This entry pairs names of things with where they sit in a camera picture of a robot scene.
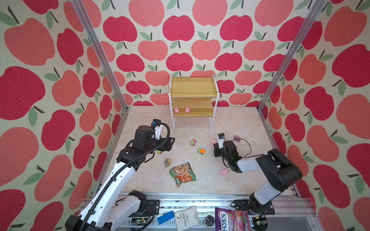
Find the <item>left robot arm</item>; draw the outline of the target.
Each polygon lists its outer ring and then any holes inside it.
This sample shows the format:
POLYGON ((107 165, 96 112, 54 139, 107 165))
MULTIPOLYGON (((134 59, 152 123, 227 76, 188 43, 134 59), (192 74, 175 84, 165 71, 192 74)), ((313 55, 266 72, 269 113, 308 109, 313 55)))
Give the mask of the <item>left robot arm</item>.
POLYGON ((175 141, 169 126, 158 119, 152 124, 141 125, 135 137, 129 141, 117 157, 109 178, 102 185, 89 205, 79 215, 71 215, 65 227, 68 231, 115 231, 124 220, 134 213, 143 213, 146 194, 134 190, 117 206, 118 196, 147 155, 156 151, 170 151, 175 141))

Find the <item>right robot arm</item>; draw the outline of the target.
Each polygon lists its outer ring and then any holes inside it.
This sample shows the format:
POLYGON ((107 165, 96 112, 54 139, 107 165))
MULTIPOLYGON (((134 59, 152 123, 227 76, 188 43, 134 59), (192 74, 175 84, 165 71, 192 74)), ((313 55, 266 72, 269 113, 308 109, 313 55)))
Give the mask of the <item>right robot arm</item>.
POLYGON ((267 181, 250 195, 244 205, 235 204, 237 210, 248 210, 260 215, 272 206, 271 201, 293 184, 302 179, 302 171, 278 149, 271 149, 256 158, 241 157, 233 141, 226 141, 219 134, 218 141, 212 141, 214 156, 221 157, 225 166, 236 172, 262 171, 267 181))

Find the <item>wooden two-tier shelf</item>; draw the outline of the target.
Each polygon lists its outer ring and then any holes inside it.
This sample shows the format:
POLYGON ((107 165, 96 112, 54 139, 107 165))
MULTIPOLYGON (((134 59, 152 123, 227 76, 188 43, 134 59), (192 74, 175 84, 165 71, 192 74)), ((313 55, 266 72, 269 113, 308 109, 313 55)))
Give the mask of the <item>wooden two-tier shelf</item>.
POLYGON ((206 117, 210 130, 213 128, 220 91, 215 75, 211 77, 173 77, 169 82, 169 102, 172 129, 175 131, 176 119, 180 117, 206 117))

